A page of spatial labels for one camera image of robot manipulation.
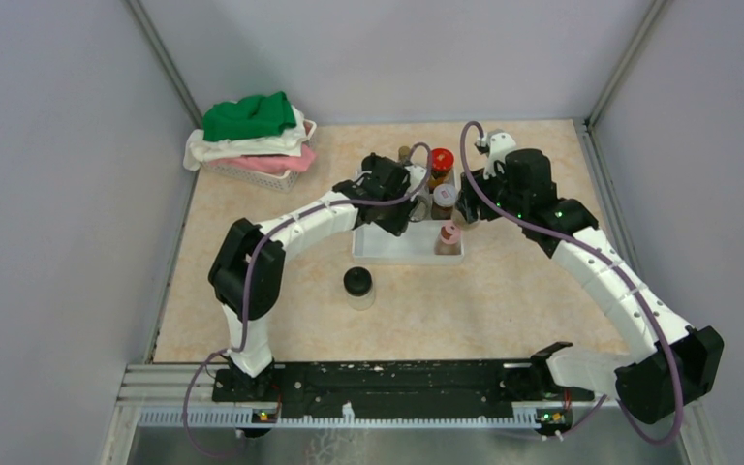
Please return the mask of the gold cap yellow bottle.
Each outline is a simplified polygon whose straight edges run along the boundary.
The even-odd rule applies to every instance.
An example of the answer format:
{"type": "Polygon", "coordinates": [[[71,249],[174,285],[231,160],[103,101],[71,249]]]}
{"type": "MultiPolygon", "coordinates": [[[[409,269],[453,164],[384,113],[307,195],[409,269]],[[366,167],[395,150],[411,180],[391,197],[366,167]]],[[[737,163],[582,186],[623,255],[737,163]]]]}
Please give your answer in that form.
{"type": "Polygon", "coordinates": [[[398,162],[403,165],[411,163],[412,148],[410,146],[400,146],[398,149],[398,162]]]}

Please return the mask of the clear lid glass jar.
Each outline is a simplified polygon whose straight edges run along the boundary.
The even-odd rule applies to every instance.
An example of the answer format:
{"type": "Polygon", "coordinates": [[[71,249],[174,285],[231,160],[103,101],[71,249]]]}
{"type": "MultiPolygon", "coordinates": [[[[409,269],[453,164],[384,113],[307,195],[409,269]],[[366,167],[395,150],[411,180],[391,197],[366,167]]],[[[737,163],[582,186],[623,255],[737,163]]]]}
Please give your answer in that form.
{"type": "Polygon", "coordinates": [[[409,214],[411,223],[419,223],[430,218],[431,200],[426,194],[415,195],[412,203],[412,210],[409,214]]]}

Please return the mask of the red lid sauce jar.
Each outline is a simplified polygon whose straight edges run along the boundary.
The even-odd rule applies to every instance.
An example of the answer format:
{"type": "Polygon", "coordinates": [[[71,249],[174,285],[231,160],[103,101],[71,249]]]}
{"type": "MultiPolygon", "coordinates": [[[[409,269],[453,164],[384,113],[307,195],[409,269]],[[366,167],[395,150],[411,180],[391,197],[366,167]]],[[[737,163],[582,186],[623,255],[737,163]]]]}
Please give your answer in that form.
{"type": "Polygon", "coordinates": [[[430,192],[447,182],[454,162],[455,157],[450,150],[442,147],[431,150],[430,177],[427,183],[430,192]]]}

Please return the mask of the white divided plastic tray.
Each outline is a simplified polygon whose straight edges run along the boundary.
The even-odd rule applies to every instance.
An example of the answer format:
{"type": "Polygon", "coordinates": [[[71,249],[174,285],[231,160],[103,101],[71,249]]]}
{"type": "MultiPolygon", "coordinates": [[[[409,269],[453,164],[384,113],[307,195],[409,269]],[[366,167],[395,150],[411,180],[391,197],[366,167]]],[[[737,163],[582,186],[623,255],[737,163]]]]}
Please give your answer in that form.
{"type": "MultiPolygon", "coordinates": [[[[419,194],[431,200],[428,187],[419,194]]],[[[380,265],[457,265],[462,264],[466,246],[462,238],[461,254],[440,256],[434,246],[440,228],[447,220],[432,220],[409,223],[407,230],[399,236],[384,231],[376,224],[364,225],[353,231],[352,256],[356,264],[380,265]]]]}

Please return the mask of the pink lid spice jar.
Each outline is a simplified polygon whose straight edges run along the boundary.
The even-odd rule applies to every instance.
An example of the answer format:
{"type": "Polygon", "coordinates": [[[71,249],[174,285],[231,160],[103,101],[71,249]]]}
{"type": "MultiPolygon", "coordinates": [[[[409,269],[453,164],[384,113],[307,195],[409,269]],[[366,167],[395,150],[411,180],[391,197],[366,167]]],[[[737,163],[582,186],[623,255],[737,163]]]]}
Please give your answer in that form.
{"type": "Polygon", "coordinates": [[[447,220],[440,228],[434,252],[440,256],[457,256],[461,250],[462,230],[452,220],[447,220]]]}

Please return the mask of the black cap glass jar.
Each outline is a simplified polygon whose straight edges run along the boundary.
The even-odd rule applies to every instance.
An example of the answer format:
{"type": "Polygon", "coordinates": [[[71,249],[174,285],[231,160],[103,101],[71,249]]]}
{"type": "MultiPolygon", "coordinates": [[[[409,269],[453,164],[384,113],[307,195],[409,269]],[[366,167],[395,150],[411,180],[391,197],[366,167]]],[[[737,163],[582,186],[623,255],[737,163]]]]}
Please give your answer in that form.
{"type": "Polygon", "coordinates": [[[369,309],[375,301],[375,288],[371,272],[362,266],[355,266],[343,276],[343,286],[348,304],[357,311],[369,309]]]}

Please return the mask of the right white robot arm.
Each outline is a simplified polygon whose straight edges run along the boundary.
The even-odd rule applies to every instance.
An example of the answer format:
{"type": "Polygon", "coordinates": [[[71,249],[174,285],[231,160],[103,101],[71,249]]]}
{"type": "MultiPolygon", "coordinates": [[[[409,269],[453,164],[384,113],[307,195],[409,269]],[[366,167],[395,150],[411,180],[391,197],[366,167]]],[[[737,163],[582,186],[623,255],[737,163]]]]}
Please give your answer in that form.
{"type": "Polygon", "coordinates": [[[674,313],[614,250],[598,220],[576,199],[561,198],[539,149],[518,149],[493,172],[465,170],[457,208],[469,223],[506,218],[571,274],[623,339],[623,356],[555,343],[537,354],[531,390],[554,399],[582,388],[618,401],[654,424],[710,392],[725,347],[712,326],[674,313]]]}

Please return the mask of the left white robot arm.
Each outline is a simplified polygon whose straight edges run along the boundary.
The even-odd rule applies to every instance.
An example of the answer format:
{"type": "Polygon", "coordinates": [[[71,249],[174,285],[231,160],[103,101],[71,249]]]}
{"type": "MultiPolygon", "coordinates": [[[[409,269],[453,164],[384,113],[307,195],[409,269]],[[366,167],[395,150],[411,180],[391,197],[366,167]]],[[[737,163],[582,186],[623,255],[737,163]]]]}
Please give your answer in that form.
{"type": "Polygon", "coordinates": [[[266,316],[279,299],[286,264],[361,226],[401,235],[428,178],[421,165],[404,166],[371,153],[354,178],[334,184],[315,201],[275,219],[241,218],[230,226],[207,280],[227,320],[230,346],[224,353],[238,370],[234,385],[244,397],[260,400],[271,389],[266,316]]]}

